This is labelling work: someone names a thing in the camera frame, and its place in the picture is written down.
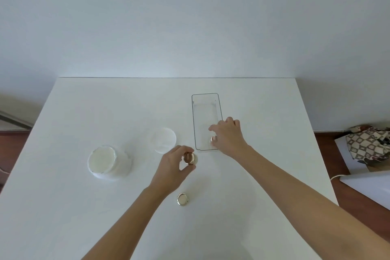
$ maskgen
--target person's left arm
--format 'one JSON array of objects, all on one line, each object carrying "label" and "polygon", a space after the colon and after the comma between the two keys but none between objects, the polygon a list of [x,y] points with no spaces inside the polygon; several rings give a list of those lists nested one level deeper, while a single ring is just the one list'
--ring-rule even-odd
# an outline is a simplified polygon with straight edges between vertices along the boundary
[{"label": "person's left arm", "polygon": [[92,247],[83,260],[130,259],[159,205],[195,169],[195,165],[179,169],[184,153],[193,151],[191,147],[178,145],[164,154],[150,185],[141,192],[131,207]]}]

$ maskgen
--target checkered bag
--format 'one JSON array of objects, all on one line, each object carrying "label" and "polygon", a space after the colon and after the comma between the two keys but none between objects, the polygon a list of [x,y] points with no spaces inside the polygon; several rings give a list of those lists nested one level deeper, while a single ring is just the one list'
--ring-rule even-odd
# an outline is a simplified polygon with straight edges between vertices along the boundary
[{"label": "checkered bag", "polygon": [[387,160],[390,156],[390,132],[370,127],[346,136],[353,159],[369,166]]}]

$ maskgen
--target wooden floor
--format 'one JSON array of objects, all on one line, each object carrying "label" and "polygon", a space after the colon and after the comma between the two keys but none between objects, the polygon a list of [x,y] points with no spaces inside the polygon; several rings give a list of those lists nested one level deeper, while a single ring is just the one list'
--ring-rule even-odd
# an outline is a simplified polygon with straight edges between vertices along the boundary
[{"label": "wooden floor", "polygon": [[[12,170],[28,134],[28,132],[0,132],[0,167],[3,170]],[[349,174],[334,142],[335,134],[316,133],[315,137],[329,177]],[[0,173],[0,184],[4,184],[7,177],[7,174]],[[390,210],[340,182],[338,178],[332,180],[332,186],[340,207],[390,242]]]}]

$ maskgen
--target forearm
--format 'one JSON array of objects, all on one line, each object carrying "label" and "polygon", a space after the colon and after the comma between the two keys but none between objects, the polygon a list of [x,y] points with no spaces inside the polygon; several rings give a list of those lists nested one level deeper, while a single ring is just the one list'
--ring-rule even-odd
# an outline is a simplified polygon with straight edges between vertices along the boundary
[{"label": "forearm", "polygon": [[83,259],[130,259],[147,224],[164,198],[164,195],[153,188],[145,188]]},{"label": "forearm", "polygon": [[390,255],[390,245],[372,230],[255,150],[248,148],[235,159],[323,259],[385,259]]}]

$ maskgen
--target metallic lid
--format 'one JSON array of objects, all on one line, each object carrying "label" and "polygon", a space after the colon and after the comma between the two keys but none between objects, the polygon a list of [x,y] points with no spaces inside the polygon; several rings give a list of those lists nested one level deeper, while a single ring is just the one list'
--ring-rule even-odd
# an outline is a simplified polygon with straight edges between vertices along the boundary
[{"label": "metallic lid", "polygon": [[194,164],[196,155],[193,152],[186,152],[183,159],[186,164]]},{"label": "metallic lid", "polygon": [[185,193],[180,193],[179,195],[178,195],[178,204],[180,205],[180,206],[185,206],[186,204],[188,203],[188,196],[187,196],[187,194],[185,194]]}]

